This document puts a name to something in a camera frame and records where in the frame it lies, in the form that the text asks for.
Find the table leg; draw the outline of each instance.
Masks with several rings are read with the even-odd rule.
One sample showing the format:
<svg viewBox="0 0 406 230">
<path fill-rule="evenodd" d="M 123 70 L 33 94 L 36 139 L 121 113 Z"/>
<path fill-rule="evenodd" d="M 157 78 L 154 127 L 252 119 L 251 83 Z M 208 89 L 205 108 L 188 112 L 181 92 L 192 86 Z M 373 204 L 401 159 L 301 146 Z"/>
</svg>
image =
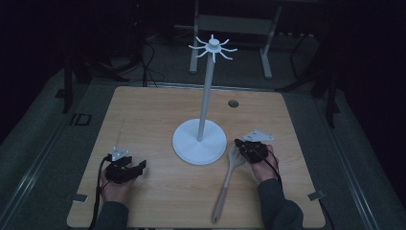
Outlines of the table leg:
<svg viewBox="0 0 406 230">
<path fill-rule="evenodd" d="M 261 48 L 259 50 L 260 59 L 262 61 L 263 74 L 266 79 L 272 79 L 271 67 L 269 66 L 268 52 L 269 52 L 269 48 L 271 47 L 272 39 L 274 38 L 274 35 L 275 35 L 275 30 L 277 28 L 278 21 L 281 16 L 281 12 L 282 12 L 282 6 L 278 6 L 277 11 L 274 16 L 273 23 L 271 23 L 271 26 L 269 28 L 269 33 L 268 33 L 268 37 L 266 39 L 266 44 L 263 48 Z"/>
</svg>

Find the white round base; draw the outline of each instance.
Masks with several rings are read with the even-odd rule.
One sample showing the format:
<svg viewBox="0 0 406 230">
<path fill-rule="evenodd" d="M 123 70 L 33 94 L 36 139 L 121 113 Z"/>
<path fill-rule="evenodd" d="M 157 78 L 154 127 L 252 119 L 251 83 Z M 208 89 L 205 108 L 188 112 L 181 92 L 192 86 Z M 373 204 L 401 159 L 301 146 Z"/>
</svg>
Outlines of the white round base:
<svg viewBox="0 0 406 230">
<path fill-rule="evenodd" d="M 208 165 L 223 155 L 227 147 L 227 138 L 220 126 L 206 120 L 202 141 L 198 142 L 199 124 L 199 119 L 192 119 L 180 125 L 173 133 L 173 148 L 186 162 Z"/>
</svg>

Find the dark background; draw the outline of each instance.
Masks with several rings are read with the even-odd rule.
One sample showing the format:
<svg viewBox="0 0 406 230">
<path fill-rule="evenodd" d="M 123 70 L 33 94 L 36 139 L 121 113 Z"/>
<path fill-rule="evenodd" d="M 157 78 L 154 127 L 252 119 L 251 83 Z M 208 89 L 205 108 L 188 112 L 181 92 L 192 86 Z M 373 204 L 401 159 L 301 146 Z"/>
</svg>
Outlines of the dark background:
<svg viewBox="0 0 406 230">
<path fill-rule="evenodd" d="M 224 2 L 233 6 L 231 1 Z M 133 11 L 137 3 L 143 5 L 142 11 Z M 402 133 L 406 130 L 406 6 L 394 0 L 347 4 L 352 6 L 328 4 L 328 9 L 339 11 L 325 42 L 340 57 L 339 87 L 345 91 L 353 113 L 405 205 L 406 180 L 401 175 L 406 163 Z M 320 4 L 314 7 L 317 12 L 323 10 Z M 260 13 L 266 14 L 266 8 L 261 9 Z M 293 5 L 288 9 L 283 12 L 279 31 L 291 30 L 289 25 L 297 24 L 294 20 L 306 24 L 305 19 L 292 17 L 303 8 Z M 72 49 L 105 62 L 109 56 L 131 56 L 134 49 L 140 48 L 131 42 L 123 46 L 121 41 L 143 37 L 143 31 L 133 30 L 137 17 L 143 18 L 143 25 L 154 24 L 170 35 L 175 23 L 192 25 L 192 11 L 190 0 L 0 0 L 0 142 L 47 80 L 63 67 Z M 226 11 L 235 9 L 221 9 L 222 13 Z M 256 15 L 254 11 L 243 13 Z M 79 78 L 88 81 L 83 73 Z"/>
</svg>

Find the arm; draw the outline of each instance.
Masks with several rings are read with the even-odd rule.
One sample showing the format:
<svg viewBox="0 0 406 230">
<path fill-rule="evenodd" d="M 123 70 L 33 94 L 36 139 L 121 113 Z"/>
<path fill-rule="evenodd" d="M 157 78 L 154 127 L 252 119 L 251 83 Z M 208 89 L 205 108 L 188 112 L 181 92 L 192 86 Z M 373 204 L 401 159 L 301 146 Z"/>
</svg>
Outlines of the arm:
<svg viewBox="0 0 406 230">
<path fill-rule="evenodd" d="M 266 159 L 278 168 L 278 159 L 274 156 L 272 146 Z M 251 165 L 259 181 L 258 193 L 263 225 L 266 229 L 303 229 L 303 212 L 291 200 L 286 200 L 275 172 L 264 162 Z"/>
<path fill-rule="evenodd" d="M 123 184 L 115 184 L 114 182 L 107 181 L 105 170 L 101 172 L 101 184 L 105 185 L 101 191 L 104 204 L 94 229 L 126 229 L 128 221 L 128 208 L 126 205 L 134 181 L 135 179 Z"/>
</svg>

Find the black stand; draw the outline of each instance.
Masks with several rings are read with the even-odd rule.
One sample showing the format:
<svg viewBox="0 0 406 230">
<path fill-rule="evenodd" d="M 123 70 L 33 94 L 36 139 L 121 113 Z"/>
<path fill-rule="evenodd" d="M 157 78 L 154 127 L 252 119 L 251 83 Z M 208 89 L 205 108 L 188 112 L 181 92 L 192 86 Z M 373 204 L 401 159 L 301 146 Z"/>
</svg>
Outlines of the black stand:
<svg viewBox="0 0 406 230">
<path fill-rule="evenodd" d="M 311 89 L 311 95 L 313 98 L 321 99 L 325 92 L 327 94 L 327 110 L 326 119 L 331 127 L 334 127 L 333 114 L 337 110 L 335 103 L 335 94 L 337 91 L 337 81 L 339 76 L 338 58 L 330 51 L 326 43 L 322 43 L 314 55 L 307 70 L 304 71 L 298 79 L 282 88 L 275 89 L 276 92 L 289 92 L 307 82 L 316 81 Z"/>
</svg>

